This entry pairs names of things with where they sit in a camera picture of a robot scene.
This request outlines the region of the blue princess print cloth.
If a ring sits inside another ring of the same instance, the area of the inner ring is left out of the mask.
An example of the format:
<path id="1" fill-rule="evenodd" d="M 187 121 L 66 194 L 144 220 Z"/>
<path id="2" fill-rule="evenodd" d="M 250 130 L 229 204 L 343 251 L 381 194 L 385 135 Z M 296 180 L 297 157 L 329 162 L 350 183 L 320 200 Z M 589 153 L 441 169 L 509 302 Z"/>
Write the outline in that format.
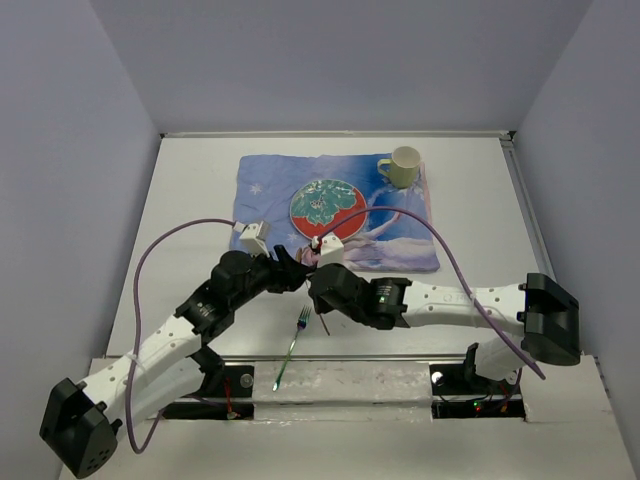
<path id="1" fill-rule="evenodd" d="M 345 264 L 362 271 L 435 272 L 440 267 L 431 232 L 420 224 L 431 217 L 426 173 L 420 167 L 413 184 L 395 188 L 377 170 L 386 153 L 358 155 L 248 155 L 240 160 L 233 217 L 245 224 L 266 221 L 267 244 L 284 245 L 291 255 L 310 239 L 292 225 L 293 195 L 318 179 L 343 180 L 358 188 L 368 214 L 363 229 L 342 240 Z"/>

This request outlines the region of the pale yellow mug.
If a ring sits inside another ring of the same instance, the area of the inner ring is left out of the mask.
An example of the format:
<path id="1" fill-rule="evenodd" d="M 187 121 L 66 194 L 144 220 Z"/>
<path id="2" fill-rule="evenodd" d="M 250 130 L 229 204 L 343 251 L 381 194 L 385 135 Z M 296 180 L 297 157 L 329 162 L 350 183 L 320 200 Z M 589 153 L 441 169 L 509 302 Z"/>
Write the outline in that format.
<path id="1" fill-rule="evenodd" d="M 409 188 L 418 175 L 422 157 L 413 147 L 401 146 L 391 152 L 389 158 L 377 162 L 378 172 L 397 189 Z"/>

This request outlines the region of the iridescent fork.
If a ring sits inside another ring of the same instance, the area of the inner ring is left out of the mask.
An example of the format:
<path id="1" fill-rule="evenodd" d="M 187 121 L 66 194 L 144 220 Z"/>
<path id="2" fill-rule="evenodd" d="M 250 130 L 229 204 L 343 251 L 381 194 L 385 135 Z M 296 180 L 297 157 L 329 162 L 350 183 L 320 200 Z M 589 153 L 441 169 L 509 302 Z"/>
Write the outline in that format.
<path id="1" fill-rule="evenodd" d="M 297 322 L 296 322 L 296 330 L 295 333 L 291 339 L 291 342 L 289 344 L 288 347 L 288 351 L 282 361 L 280 370 L 276 376 L 276 379 L 274 380 L 273 386 L 272 386 L 272 391 L 276 392 L 279 390 L 281 382 L 282 382 L 282 378 L 284 376 L 285 370 L 287 368 L 287 365 L 289 364 L 291 357 L 293 355 L 293 351 L 295 349 L 295 346 L 297 344 L 298 341 L 298 337 L 300 336 L 301 332 L 304 331 L 308 325 L 310 316 L 311 316 L 311 312 L 312 309 L 309 306 L 304 306 L 297 318 Z"/>

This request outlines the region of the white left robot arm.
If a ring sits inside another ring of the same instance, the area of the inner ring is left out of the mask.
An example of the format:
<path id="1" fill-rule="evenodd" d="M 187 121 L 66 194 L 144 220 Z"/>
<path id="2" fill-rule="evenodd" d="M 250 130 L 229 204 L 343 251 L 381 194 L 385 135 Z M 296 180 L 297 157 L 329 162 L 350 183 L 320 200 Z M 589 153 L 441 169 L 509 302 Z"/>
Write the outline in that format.
<path id="1" fill-rule="evenodd" d="M 215 392 L 222 359 L 209 343 L 228 329 L 235 312 L 263 292 L 298 290 L 312 268 L 278 245 L 273 254 L 225 253 L 211 275 L 147 338 L 109 367 L 51 390 L 39 435 L 78 479 L 95 474 L 134 429 L 133 401 L 160 377 L 168 401 L 192 391 Z"/>

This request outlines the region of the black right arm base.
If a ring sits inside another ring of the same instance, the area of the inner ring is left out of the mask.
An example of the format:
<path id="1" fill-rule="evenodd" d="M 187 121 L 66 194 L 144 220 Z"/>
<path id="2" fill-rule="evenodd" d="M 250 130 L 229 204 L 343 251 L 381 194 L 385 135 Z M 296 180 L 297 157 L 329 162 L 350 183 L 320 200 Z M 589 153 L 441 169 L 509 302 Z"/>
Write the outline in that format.
<path id="1" fill-rule="evenodd" d="M 479 344 L 472 344 L 461 363 L 430 368 L 432 416 L 436 420 L 524 417 L 518 369 L 501 380 L 481 377 L 474 364 Z"/>

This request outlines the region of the gold spoon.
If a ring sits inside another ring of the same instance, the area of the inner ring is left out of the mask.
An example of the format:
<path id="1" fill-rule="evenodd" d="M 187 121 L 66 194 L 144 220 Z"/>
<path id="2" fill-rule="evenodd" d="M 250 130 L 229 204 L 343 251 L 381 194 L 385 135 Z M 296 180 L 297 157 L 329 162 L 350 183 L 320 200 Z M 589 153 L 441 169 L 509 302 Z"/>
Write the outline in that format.
<path id="1" fill-rule="evenodd" d="M 315 257 L 315 253 L 308 247 L 304 247 L 304 248 L 299 248 L 296 252 L 296 260 L 300 263 L 303 263 L 305 265 L 311 265 L 313 266 L 315 264 L 315 262 L 317 261 L 316 257 Z M 327 327 L 327 324 L 325 322 L 324 317 L 319 314 L 318 315 L 320 322 L 322 324 L 322 327 L 326 333 L 327 336 L 330 336 L 330 331 Z"/>

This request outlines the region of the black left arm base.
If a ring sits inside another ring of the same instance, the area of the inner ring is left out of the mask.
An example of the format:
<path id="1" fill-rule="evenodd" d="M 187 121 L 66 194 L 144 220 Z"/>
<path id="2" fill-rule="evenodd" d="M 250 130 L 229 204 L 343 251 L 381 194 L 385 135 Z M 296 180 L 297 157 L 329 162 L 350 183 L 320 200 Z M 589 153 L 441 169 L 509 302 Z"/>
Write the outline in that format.
<path id="1" fill-rule="evenodd" d="M 254 366 L 227 365 L 219 378 L 206 377 L 199 390 L 163 411 L 166 420 L 243 421 L 254 417 Z"/>

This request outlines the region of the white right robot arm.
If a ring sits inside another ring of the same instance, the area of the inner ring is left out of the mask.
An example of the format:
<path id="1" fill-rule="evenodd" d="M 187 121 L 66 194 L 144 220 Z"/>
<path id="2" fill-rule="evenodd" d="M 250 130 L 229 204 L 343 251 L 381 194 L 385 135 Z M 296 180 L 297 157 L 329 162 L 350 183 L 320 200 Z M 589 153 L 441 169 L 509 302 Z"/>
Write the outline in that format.
<path id="1" fill-rule="evenodd" d="M 520 284 L 472 289 L 406 278 L 366 280 L 340 264 L 316 270 L 309 295 L 319 314 L 337 311 L 376 330 L 436 325 L 489 329 L 494 338 L 472 343 L 460 368 L 462 384 L 482 392 L 525 367 L 580 363 L 579 302 L 556 281 L 530 273 Z"/>

